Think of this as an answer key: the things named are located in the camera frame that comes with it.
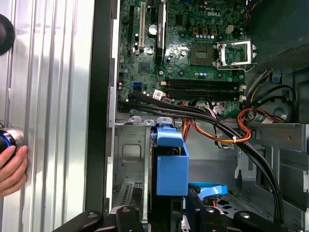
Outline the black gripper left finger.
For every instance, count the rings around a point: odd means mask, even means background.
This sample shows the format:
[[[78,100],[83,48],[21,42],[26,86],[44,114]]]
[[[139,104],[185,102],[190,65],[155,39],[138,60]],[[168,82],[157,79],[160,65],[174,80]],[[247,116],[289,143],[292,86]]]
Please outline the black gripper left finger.
[[[104,216],[102,212],[84,211],[56,228],[56,232],[142,232],[140,203],[143,187],[134,186],[129,205],[114,207]]]

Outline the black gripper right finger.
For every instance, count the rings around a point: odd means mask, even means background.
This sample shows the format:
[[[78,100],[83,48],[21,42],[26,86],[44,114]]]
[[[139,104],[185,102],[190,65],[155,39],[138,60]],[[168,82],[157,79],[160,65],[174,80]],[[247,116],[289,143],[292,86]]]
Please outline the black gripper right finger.
[[[204,205],[198,194],[200,187],[189,184],[185,197],[185,215],[192,232],[287,232],[284,223],[271,222],[260,215],[243,210],[229,218],[218,207]]]

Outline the person's bare hand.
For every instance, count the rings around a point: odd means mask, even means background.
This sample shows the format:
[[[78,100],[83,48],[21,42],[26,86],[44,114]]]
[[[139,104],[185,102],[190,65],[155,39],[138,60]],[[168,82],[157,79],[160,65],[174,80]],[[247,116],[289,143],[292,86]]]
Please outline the person's bare hand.
[[[20,147],[15,156],[5,164],[15,152],[16,147],[10,146],[0,154],[0,197],[3,198],[22,188],[27,180],[28,147]]]

